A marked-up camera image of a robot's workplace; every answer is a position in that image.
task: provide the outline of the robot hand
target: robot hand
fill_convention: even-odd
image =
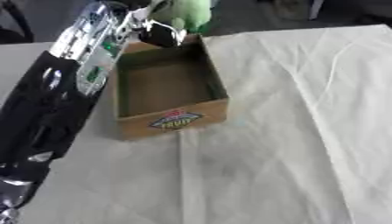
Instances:
[[[132,38],[180,45],[184,31],[149,19],[156,7],[91,3],[10,93],[0,110],[0,224],[17,223],[50,163],[65,156]]]

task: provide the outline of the table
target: table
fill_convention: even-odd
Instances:
[[[390,223],[387,26],[206,44],[231,96],[226,122],[120,141],[107,89],[21,223]],[[0,46],[1,101],[49,45]]]

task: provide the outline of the floor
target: floor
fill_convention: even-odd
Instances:
[[[14,1],[23,9],[36,41],[46,42],[54,41],[77,18],[83,7],[93,0]],[[271,3],[258,3],[256,0],[220,0],[213,8],[213,19],[205,35],[345,25],[341,19],[337,22],[328,17],[335,18],[326,16],[327,19],[324,17],[314,21],[293,21],[280,18]],[[17,26],[4,16],[3,19],[0,17],[0,24],[17,29]]]

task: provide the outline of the box label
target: box label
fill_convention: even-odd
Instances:
[[[150,126],[162,130],[179,130],[201,117],[203,115],[186,113],[184,110],[176,109],[165,114],[164,117],[153,122]]]

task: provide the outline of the green stuffed toy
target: green stuffed toy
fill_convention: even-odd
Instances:
[[[168,0],[168,4],[153,17],[189,32],[203,32],[211,19],[211,0]]]

